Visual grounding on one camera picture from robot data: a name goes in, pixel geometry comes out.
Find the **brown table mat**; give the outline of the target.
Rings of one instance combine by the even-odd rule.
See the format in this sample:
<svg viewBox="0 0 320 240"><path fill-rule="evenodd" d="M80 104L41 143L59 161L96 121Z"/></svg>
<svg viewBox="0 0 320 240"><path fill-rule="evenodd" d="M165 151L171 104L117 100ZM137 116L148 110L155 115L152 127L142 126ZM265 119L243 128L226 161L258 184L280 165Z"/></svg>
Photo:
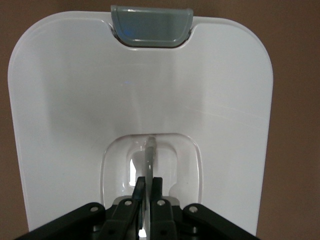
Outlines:
<svg viewBox="0 0 320 240"><path fill-rule="evenodd" d="M257 235L320 240L320 0L0 0L0 240L28 231L7 81L13 48L49 15L112 5L190 8L259 37L274 80Z"/></svg>

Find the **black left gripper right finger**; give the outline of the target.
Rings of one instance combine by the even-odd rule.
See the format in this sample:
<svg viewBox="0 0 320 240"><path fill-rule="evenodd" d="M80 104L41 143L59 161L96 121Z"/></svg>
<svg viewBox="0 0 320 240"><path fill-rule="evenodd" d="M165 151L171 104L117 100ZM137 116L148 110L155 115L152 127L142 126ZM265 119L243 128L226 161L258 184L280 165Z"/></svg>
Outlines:
<svg viewBox="0 0 320 240"><path fill-rule="evenodd" d="M178 240L171 203L163 198L163 179L152 179L150 195L150 240Z"/></svg>

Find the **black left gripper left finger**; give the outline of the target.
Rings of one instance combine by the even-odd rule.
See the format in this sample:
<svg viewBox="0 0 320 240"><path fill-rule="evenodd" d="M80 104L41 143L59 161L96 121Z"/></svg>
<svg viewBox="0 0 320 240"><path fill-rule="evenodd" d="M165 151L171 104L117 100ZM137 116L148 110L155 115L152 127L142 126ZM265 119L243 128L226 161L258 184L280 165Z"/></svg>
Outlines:
<svg viewBox="0 0 320 240"><path fill-rule="evenodd" d="M112 206L99 233L99 240L139 240L146 211L146 178L137 179L131 196L125 196Z"/></svg>

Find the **white plastic box lid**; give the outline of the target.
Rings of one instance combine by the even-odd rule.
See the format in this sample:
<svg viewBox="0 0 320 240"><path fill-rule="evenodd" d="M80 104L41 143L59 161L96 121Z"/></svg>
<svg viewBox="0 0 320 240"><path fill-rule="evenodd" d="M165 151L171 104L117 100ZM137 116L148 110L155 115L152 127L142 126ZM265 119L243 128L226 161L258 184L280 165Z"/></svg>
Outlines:
<svg viewBox="0 0 320 240"><path fill-rule="evenodd" d="M181 46L132 48L109 12L53 14L15 45L8 90L30 230L154 175L256 233L273 70L245 26L194 17Z"/></svg>

